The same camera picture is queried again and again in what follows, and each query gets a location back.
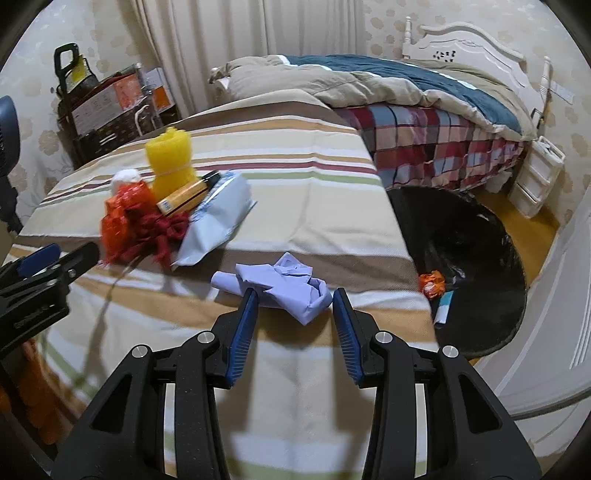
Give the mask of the beige blue duvet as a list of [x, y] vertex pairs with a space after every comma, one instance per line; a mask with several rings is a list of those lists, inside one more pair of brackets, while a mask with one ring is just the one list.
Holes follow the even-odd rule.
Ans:
[[246, 56], [213, 68], [208, 82], [223, 79], [232, 100], [301, 89], [333, 108], [378, 103], [433, 107], [506, 140], [537, 137], [525, 103], [510, 87], [463, 64], [353, 54]]

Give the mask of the orange red plastic bag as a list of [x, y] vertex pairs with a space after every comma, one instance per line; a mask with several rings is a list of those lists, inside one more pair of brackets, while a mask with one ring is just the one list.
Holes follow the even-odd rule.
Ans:
[[144, 220], [157, 213], [156, 200], [145, 181], [120, 185], [105, 201], [100, 223], [104, 260], [129, 263], [142, 250]]

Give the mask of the white plastic drawer unit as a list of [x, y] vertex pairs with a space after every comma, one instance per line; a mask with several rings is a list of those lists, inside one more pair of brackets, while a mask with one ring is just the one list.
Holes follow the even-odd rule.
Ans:
[[527, 219], [535, 217], [564, 168], [565, 154], [550, 140], [540, 136], [532, 142], [509, 193], [509, 200]]

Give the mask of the dark wicker basket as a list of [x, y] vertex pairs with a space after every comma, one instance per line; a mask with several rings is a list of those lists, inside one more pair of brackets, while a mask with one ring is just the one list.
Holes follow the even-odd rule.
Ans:
[[82, 162], [106, 155], [162, 126], [157, 112], [147, 103], [140, 103], [79, 138]]

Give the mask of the yellow foam net roll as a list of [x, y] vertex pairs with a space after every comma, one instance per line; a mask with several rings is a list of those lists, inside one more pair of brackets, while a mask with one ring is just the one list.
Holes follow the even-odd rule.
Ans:
[[157, 200], [197, 179], [191, 164], [191, 137], [186, 131], [167, 127], [146, 142], [145, 153], [154, 175], [151, 190]]

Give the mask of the lavender paper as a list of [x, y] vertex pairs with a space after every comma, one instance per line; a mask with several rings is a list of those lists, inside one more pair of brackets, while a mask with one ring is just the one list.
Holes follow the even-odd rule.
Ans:
[[217, 271], [211, 286], [236, 296], [252, 288], [260, 305], [284, 310], [305, 326], [332, 304], [327, 283], [315, 278], [313, 272], [311, 266], [285, 252], [273, 265], [236, 264], [233, 273]]

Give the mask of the cardboard box orange label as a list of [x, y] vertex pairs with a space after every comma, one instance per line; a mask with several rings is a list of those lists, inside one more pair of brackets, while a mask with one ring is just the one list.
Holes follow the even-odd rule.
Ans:
[[72, 112], [79, 136], [105, 126], [139, 104], [144, 97], [137, 74], [111, 83], [92, 95]]

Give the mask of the blue office chair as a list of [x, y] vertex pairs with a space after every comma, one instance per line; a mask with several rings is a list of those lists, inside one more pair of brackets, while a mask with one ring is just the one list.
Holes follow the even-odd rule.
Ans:
[[0, 100], [0, 127], [1, 221], [9, 232], [18, 234], [23, 228], [16, 212], [18, 191], [10, 183], [9, 174], [18, 164], [21, 139], [16, 108], [8, 95]]

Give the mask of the white wooden headboard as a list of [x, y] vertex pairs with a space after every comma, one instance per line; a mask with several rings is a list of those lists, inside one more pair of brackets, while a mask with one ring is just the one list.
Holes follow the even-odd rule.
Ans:
[[526, 57], [500, 43], [484, 29], [468, 22], [440, 26], [420, 25], [422, 37], [413, 38], [413, 19], [405, 19], [403, 57], [412, 60], [459, 63], [475, 67], [501, 81], [519, 96], [535, 126], [544, 119], [551, 90], [553, 65], [544, 58], [538, 87], [527, 75]]

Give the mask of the black hand cart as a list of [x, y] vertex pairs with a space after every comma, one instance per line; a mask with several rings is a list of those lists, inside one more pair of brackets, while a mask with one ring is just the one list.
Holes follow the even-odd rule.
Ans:
[[90, 69], [87, 59], [80, 53], [76, 43], [57, 47], [53, 54], [54, 72], [58, 79], [56, 95], [59, 99], [58, 124], [66, 138], [75, 168], [85, 163], [80, 147], [79, 134], [74, 122], [73, 111], [84, 98], [99, 84], [97, 76]]

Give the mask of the dark red ribbon bow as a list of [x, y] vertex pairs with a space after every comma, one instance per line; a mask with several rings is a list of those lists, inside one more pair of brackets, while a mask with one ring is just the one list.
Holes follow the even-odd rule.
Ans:
[[162, 268], [168, 269], [172, 253], [180, 247], [188, 226], [188, 212], [170, 216], [157, 213], [144, 215], [135, 226], [132, 257], [151, 255]]

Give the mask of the white paper ball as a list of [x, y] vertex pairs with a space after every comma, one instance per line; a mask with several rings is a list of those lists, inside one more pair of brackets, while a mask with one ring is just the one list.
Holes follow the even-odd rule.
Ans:
[[111, 195], [116, 195], [121, 186], [138, 183], [141, 180], [141, 175], [137, 169], [129, 168], [118, 171], [110, 181]]

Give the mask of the white blue plastic package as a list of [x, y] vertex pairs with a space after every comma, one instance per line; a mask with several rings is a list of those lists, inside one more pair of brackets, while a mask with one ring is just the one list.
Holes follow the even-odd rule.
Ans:
[[191, 213], [172, 267], [197, 265], [211, 251], [228, 242], [254, 205], [252, 189], [242, 173], [222, 174]]

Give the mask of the yellow bottle black cap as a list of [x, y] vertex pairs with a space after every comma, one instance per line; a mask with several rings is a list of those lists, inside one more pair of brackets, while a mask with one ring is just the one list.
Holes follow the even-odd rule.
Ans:
[[192, 211], [220, 179], [221, 174], [218, 171], [208, 172], [204, 177], [186, 184], [163, 198], [157, 203], [157, 208], [164, 216]]

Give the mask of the teal strip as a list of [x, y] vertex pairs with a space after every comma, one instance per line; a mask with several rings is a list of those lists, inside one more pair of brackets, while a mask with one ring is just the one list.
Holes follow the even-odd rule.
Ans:
[[434, 323], [436, 325], [445, 325], [449, 315], [451, 303], [454, 297], [454, 291], [444, 293], [439, 299], [439, 304], [435, 311]]

